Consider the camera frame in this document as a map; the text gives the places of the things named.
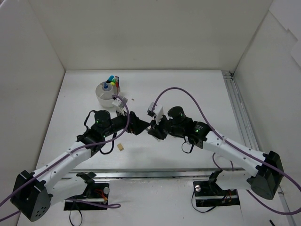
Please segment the small glue bottle blue cap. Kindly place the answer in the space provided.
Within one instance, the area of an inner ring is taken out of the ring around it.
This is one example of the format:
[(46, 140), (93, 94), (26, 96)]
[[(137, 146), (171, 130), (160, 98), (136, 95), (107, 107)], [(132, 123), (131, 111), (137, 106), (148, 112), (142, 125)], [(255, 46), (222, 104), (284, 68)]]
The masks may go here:
[(110, 87), (109, 87), (107, 82), (105, 82), (105, 81), (103, 82), (102, 89), (103, 89), (103, 91), (109, 91), (110, 90)]

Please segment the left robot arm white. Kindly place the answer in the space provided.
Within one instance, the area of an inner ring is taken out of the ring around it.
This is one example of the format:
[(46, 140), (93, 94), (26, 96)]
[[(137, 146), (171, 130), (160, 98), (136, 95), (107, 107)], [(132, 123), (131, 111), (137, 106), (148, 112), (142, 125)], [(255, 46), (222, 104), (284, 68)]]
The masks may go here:
[(149, 123), (140, 120), (133, 111), (117, 113), (112, 118), (106, 110), (94, 111), (95, 122), (87, 127), (75, 143), (50, 163), (33, 172), (22, 171), (16, 177), (11, 203), (31, 222), (39, 220), (48, 209), (58, 202), (81, 195), (90, 197), (94, 192), (95, 173), (78, 173), (71, 179), (60, 180), (77, 167), (89, 160), (108, 143), (123, 133), (141, 134)]

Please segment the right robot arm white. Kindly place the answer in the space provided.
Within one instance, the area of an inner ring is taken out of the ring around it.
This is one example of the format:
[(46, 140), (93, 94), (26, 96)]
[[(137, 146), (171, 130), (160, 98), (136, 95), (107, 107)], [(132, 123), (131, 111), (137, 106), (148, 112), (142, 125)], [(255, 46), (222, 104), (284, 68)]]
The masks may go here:
[(151, 103), (147, 113), (153, 117), (148, 134), (158, 140), (164, 140), (168, 135), (182, 138), (192, 146), (219, 154), (247, 171), (249, 177), (242, 183), (243, 188), (251, 189), (266, 200), (274, 198), (283, 178), (278, 173), (283, 166), (276, 152), (256, 151), (227, 139), (215, 133), (208, 124), (187, 117), (180, 106), (171, 108), (164, 115), (163, 106)]

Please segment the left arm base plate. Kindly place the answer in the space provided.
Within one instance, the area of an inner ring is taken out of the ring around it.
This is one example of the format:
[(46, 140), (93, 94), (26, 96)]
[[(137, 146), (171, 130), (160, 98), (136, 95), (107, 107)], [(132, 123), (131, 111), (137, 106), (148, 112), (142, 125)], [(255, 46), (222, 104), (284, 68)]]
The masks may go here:
[(110, 192), (110, 184), (107, 182), (95, 182), (94, 185), (84, 192), (83, 195), (72, 197), (77, 199), (75, 204), (71, 200), (64, 202), (64, 211), (69, 210), (107, 210), (108, 199)]

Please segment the black highlighter blue cap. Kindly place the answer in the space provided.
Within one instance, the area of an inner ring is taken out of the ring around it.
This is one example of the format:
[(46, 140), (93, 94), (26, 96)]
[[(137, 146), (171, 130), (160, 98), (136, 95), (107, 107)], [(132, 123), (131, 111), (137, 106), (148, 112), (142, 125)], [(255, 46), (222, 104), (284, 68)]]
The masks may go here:
[(114, 79), (115, 76), (111, 75), (108, 79), (107, 79), (107, 83), (111, 83), (111, 81)]

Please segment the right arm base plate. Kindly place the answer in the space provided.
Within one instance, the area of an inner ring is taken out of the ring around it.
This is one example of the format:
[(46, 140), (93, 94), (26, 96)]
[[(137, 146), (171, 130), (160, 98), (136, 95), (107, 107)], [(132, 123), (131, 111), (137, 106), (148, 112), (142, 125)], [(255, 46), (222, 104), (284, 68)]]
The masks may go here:
[(222, 190), (218, 185), (208, 181), (193, 181), (192, 203), (197, 208), (217, 208), (239, 206), (237, 190)]

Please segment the red gel pen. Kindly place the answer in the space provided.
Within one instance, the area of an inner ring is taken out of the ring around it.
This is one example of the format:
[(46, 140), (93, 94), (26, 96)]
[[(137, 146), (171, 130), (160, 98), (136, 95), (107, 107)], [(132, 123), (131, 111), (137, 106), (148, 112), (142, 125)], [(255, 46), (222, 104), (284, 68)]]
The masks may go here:
[(114, 80), (115, 80), (115, 86), (116, 86), (117, 93), (119, 93), (118, 92), (118, 90), (119, 90), (119, 77), (115, 76)]

